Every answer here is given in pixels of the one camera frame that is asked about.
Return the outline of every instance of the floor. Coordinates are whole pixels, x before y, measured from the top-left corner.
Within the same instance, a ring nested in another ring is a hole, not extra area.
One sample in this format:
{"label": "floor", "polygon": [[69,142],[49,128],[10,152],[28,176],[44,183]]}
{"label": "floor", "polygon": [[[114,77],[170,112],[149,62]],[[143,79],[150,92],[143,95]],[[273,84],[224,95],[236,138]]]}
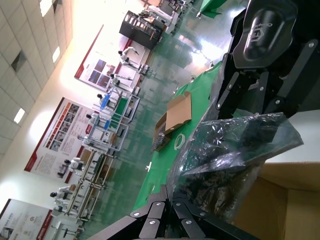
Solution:
{"label": "floor", "polygon": [[116,169],[81,239],[88,239],[130,214],[152,158],[155,124],[166,111],[173,92],[190,82],[191,75],[197,76],[206,70],[210,61],[219,62],[228,51],[232,20],[244,7],[236,0],[227,0],[217,9],[221,15],[198,19],[196,14],[201,3],[196,0],[195,9],[185,13],[175,35],[165,36],[154,49],[149,61],[154,74],[140,85],[141,101],[118,161],[113,165]]}

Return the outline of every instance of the white wall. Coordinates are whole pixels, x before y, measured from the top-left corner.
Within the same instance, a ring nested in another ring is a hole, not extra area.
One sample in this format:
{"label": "white wall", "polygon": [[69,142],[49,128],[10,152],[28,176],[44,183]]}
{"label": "white wall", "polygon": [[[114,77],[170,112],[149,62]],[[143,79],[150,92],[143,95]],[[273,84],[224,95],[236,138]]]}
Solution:
{"label": "white wall", "polygon": [[299,112],[290,122],[300,133],[304,145],[269,159],[268,163],[320,161],[320,110]]}

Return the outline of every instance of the open cardboard box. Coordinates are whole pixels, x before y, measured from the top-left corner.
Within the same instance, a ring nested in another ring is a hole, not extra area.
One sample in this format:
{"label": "open cardboard box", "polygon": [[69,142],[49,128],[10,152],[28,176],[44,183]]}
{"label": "open cardboard box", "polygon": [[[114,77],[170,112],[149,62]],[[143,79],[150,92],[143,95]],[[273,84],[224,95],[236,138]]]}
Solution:
{"label": "open cardboard box", "polygon": [[191,93],[185,91],[167,105],[165,132],[167,135],[192,119]]}
{"label": "open cardboard box", "polygon": [[171,140],[171,132],[186,124],[192,119],[191,108],[191,93],[184,92],[184,95],[179,95],[171,100],[167,105],[166,113],[155,124],[153,141],[155,143],[161,125],[165,122],[164,144],[159,146],[156,151],[159,152]]}
{"label": "open cardboard box", "polygon": [[320,162],[266,163],[233,224],[261,240],[320,239]]}

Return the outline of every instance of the plastic bag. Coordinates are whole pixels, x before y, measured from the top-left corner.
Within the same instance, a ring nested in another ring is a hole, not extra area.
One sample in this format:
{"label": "plastic bag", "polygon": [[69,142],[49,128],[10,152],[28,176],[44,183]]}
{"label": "plastic bag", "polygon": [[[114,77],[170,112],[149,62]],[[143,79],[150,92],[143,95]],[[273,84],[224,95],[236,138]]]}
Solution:
{"label": "plastic bag", "polygon": [[231,223],[264,162],[302,144],[282,113],[200,122],[168,174],[169,199],[187,194]]}

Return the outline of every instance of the green table mat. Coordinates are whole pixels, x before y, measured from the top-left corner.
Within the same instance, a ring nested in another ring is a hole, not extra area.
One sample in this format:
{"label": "green table mat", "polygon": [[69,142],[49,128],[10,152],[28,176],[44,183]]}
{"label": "green table mat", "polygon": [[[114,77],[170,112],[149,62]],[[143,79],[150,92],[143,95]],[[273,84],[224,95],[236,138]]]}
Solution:
{"label": "green table mat", "polygon": [[220,65],[221,62],[217,63],[214,69],[202,73],[193,82],[182,86],[175,93],[175,97],[185,91],[191,93],[192,120],[175,130],[172,133],[172,140],[160,152],[154,152],[151,168],[144,179],[133,210],[145,205],[149,194],[158,193],[160,185],[166,184],[168,171],[179,152],[174,149],[176,138],[179,134],[184,134],[188,139],[206,112],[209,106],[211,85],[219,73]]}
{"label": "green table mat", "polygon": [[110,123],[110,126],[113,127],[113,128],[117,128],[118,126],[118,123],[120,122],[120,116],[122,115],[122,113],[124,112],[125,110],[125,107],[127,105],[127,102],[128,102],[128,98],[126,97],[122,97],[119,101],[119,104],[118,106],[116,107],[116,110],[115,110],[115,113],[112,117],[111,117],[111,123]]}
{"label": "green table mat", "polygon": [[214,19],[215,16],[221,14],[217,12],[217,8],[221,7],[227,0],[203,0],[200,13]]}

